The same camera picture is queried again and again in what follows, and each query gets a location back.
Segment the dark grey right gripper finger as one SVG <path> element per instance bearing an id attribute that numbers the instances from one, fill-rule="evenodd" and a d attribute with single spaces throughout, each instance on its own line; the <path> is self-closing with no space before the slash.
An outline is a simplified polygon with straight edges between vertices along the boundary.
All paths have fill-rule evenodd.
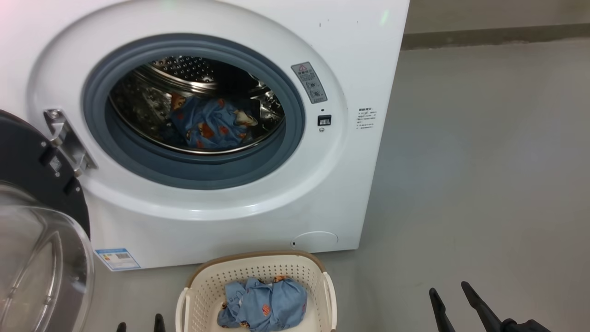
<path id="1" fill-rule="evenodd" d="M 466 281 L 461 282 L 461 288 L 470 306 L 477 312 L 485 332 L 504 332 L 502 322 L 491 308 L 480 298 L 478 293 Z"/>
<path id="2" fill-rule="evenodd" d="M 446 307 L 435 288 L 430 288 L 429 297 L 436 319 L 438 332 L 456 332 L 446 314 Z"/>

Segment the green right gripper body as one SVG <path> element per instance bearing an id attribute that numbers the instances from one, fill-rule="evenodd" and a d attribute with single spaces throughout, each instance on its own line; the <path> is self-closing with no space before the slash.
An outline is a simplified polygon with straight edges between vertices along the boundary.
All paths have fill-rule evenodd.
<path id="1" fill-rule="evenodd" d="M 517 323 L 513 319 L 506 319 L 501 323 L 501 332 L 551 332 L 548 328 L 531 319 L 524 323 Z"/>

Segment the blue bear-print garment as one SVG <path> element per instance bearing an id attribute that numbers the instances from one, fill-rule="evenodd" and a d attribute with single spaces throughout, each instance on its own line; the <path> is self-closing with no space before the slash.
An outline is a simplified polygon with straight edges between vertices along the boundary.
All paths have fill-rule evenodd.
<path id="1" fill-rule="evenodd" d="M 298 326 L 307 311 L 306 288 L 290 277 L 276 276 L 270 283 L 259 278 L 224 286 L 225 301 L 217 315 L 222 328 L 249 332 L 280 332 Z"/>
<path id="2" fill-rule="evenodd" d="M 251 140 L 259 124 L 252 101 L 230 97 L 171 95 L 171 122 L 188 147 L 204 150 L 237 148 Z"/>

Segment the black round glass washer door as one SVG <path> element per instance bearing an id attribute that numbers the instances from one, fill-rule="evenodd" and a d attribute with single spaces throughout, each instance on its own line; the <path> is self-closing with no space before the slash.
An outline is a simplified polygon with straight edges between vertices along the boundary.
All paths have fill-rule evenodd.
<path id="1" fill-rule="evenodd" d="M 74 169 L 40 131 L 0 110 L 0 332 L 82 332 L 94 277 Z"/>

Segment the white front-load washing machine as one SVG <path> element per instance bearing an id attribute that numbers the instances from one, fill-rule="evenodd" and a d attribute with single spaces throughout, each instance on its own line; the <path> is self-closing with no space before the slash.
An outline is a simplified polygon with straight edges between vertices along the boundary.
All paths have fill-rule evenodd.
<path id="1" fill-rule="evenodd" d="M 292 249 L 327 231 L 356 249 L 410 0 L 0 0 L 0 110 L 50 139 L 61 109 L 97 164 L 77 177 L 93 250 L 125 248 L 141 268 Z M 307 119 L 278 170 L 223 190 L 173 188 L 122 168 L 83 113 L 89 74 L 116 48 L 162 34 L 216 36 L 268 57 L 295 84 Z M 377 111 L 357 130 L 360 108 Z"/>

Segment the grey rubber door gasket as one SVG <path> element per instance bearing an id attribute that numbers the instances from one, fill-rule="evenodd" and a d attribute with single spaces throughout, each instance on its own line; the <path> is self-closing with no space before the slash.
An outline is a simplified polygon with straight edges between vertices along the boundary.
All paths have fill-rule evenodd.
<path id="1" fill-rule="evenodd" d="M 229 154 L 177 153 L 145 140 L 120 119 L 109 94 L 131 70 L 171 55 L 214 59 L 259 78 L 282 104 L 282 126 L 267 141 Z M 122 168 L 154 183 L 188 190 L 234 188 L 270 175 L 301 145 L 307 119 L 295 84 L 268 57 L 223 38 L 186 33 L 146 36 L 107 54 L 86 80 L 83 113 L 92 137 Z"/>

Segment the metal door hinge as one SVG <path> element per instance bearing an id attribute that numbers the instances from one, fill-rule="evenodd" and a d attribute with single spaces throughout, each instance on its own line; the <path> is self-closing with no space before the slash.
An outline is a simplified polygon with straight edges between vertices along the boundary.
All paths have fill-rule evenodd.
<path id="1" fill-rule="evenodd" d="M 43 111 L 43 116 L 51 133 L 50 142 L 68 160 L 74 175 L 79 177 L 90 170 L 97 170 L 97 164 L 78 138 L 63 111 L 46 109 Z"/>

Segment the stainless steel washer drum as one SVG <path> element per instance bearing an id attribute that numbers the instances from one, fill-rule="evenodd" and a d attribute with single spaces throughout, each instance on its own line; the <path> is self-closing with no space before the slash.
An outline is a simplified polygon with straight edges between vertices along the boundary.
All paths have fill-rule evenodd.
<path id="1" fill-rule="evenodd" d="M 259 124 L 251 128 L 251 140 L 237 148 L 190 148 L 171 122 L 173 93 L 249 99 Z M 282 104 L 265 82 L 234 65 L 188 55 L 171 55 L 131 70 L 110 90 L 109 99 L 120 119 L 136 134 L 184 154 L 238 153 L 267 141 L 284 122 Z"/>

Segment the cream perforated plastic laundry basket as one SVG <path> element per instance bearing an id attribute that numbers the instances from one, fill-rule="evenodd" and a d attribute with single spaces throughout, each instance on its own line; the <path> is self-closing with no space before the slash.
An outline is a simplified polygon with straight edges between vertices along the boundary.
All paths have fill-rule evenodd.
<path id="1" fill-rule="evenodd" d="M 175 332 L 231 332 L 217 323 L 225 285 L 249 277 L 271 282 L 277 275 L 293 278 L 307 290 L 304 319 L 284 332 L 336 332 L 337 300 L 332 279 L 316 256 L 300 250 L 237 254 L 203 263 L 178 298 Z"/>

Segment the blue energy label sticker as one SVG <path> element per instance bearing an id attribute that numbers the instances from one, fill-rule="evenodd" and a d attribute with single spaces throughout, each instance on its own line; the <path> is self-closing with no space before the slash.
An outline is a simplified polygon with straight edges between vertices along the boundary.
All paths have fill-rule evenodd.
<path id="1" fill-rule="evenodd" d="M 97 249 L 94 251 L 99 260 L 110 271 L 128 271 L 141 269 L 141 265 L 125 248 Z"/>

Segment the round white filter cover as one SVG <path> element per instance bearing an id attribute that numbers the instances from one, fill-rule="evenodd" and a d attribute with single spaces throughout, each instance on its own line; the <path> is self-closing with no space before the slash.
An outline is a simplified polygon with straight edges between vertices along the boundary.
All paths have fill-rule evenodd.
<path id="1" fill-rule="evenodd" d="M 327 231 L 310 231 L 295 236 L 290 241 L 292 249 L 310 253 L 334 251 L 338 243 L 338 237 Z"/>

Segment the small black text label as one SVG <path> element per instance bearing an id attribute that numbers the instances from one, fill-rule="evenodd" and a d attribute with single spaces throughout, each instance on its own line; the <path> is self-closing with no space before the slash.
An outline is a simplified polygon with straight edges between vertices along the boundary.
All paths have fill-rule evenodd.
<path id="1" fill-rule="evenodd" d="M 355 127 L 357 130 L 369 130 L 375 127 L 377 122 L 377 111 L 373 108 L 360 108 L 357 111 Z"/>

